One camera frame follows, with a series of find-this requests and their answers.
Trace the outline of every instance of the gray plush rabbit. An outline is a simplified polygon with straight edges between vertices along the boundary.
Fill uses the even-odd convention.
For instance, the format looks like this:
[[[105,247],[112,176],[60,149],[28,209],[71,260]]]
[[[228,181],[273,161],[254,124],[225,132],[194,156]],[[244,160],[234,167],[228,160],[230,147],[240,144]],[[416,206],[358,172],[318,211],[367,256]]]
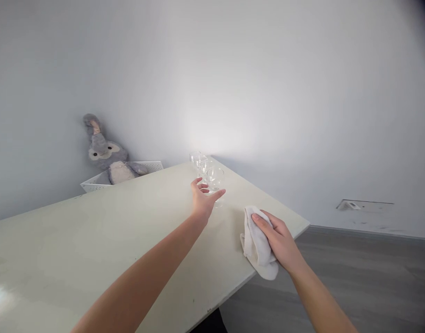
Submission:
[[[122,183],[148,173],[145,166],[127,161],[128,152],[118,143],[105,140],[101,123],[95,115],[88,113],[83,120],[91,141],[89,159],[96,166],[108,170],[111,184]]]

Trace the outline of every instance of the white basket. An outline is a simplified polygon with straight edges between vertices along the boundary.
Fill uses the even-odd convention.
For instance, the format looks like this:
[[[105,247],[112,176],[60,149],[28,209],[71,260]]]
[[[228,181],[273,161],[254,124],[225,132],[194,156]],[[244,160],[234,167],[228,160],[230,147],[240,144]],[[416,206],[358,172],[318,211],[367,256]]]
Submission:
[[[141,165],[145,166],[149,173],[163,170],[163,165],[160,161],[148,161],[137,163],[140,163]],[[95,177],[86,180],[85,182],[82,182],[80,185],[86,191],[86,193],[112,186],[109,181],[107,170],[103,171],[102,173],[99,173]]]

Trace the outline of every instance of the tabletop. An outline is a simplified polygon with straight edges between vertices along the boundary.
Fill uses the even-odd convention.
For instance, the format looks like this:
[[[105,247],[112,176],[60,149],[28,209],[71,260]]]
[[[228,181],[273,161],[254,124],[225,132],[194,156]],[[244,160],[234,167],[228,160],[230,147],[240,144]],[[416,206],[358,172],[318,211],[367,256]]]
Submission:
[[[309,222],[218,161],[223,206],[171,277],[138,332],[189,331],[254,274],[243,256],[244,207]],[[190,163],[0,221],[0,332],[69,332],[131,264],[192,209]]]

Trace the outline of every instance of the towel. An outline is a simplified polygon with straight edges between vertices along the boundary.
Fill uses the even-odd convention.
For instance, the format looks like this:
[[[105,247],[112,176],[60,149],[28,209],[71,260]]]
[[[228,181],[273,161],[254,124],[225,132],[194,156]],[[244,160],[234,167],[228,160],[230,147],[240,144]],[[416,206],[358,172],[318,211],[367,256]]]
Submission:
[[[254,213],[260,215],[272,226],[269,218],[257,207],[245,207],[245,233],[240,234],[243,254],[262,278],[274,280],[278,273],[277,259],[271,250],[267,237],[253,221],[251,215]]]

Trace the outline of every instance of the gray floor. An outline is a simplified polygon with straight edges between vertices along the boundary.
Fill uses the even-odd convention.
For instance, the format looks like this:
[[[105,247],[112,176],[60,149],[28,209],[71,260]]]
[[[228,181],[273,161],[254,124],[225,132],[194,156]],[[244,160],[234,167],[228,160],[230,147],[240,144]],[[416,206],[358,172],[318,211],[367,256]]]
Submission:
[[[296,242],[359,332],[425,333],[425,240],[310,227]],[[220,311],[229,333],[314,332],[283,269]]]

